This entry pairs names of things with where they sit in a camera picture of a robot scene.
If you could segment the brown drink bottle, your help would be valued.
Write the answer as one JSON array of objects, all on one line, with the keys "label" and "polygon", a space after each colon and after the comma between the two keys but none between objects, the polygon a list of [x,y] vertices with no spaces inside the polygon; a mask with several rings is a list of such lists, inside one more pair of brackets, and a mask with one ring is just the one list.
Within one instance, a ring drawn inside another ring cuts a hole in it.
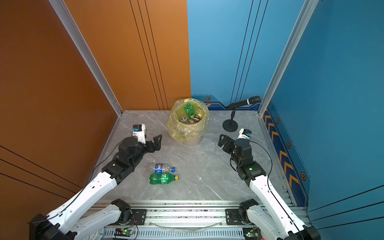
[{"label": "brown drink bottle", "polygon": [[195,115],[195,116],[191,116],[191,117],[188,119],[187,124],[196,124],[196,123],[200,122],[202,118],[203,118],[203,117],[202,117],[201,114],[197,114],[197,115]]}]

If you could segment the green bottle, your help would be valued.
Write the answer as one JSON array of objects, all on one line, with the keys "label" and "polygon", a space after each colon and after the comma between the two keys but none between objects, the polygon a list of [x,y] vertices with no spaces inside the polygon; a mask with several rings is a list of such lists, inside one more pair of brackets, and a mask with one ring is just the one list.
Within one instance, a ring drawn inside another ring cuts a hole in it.
[{"label": "green bottle", "polygon": [[190,102],[184,105],[184,111],[189,118],[194,118],[196,115],[195,107]]},{"label": "green bottle", "polygon": [[149,179],[151,185],[167,185],[174,181],[178,181],[179,176],[171,173],[151,174]]}]

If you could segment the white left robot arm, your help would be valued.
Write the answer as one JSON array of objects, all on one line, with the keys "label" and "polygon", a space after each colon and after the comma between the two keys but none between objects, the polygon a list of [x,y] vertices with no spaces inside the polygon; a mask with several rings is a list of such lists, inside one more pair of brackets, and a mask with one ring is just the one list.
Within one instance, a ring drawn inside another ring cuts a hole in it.
[{"label": "white left robot arm", "polygon": [[133,173],[145,154],[159,151],[161,144],[162,135],[151,141],[139,141],[136,136],[123,139],[112,160],[82,190],[47,215],[38,214],[29,222],[29,239],[83,240],[107,225],[128,222],[130,206],[120,199],[87,218],[82,216]]}]

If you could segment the small pepsi bottle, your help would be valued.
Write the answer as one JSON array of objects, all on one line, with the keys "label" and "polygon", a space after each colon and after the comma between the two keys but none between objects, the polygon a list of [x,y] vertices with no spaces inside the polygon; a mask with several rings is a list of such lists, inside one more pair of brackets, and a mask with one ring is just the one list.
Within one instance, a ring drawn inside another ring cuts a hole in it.
[{"label": "small pepsi bottle", "polygon": [[175,172],[176,172],[176,168],[168,164],[155,164],[154,166],[155,174],[166,174],[166,173],[174,174]]}]

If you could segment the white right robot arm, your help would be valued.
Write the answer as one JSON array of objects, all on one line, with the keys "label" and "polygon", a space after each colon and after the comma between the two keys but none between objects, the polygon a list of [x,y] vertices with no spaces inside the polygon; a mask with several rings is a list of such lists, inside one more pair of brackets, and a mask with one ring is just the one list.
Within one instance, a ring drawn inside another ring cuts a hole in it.
[{"label": "white right robot arm", "polygon": [[269,180],[267,172],[253,159],[251,133],[245,130],[236,140],[220,135],[218,145],[230,154],[241,180],[258,196],[240,204],[241,221],[258,229],[258,238],[264,240],[319,240],[318,230],[307,226],[284,202]]}]

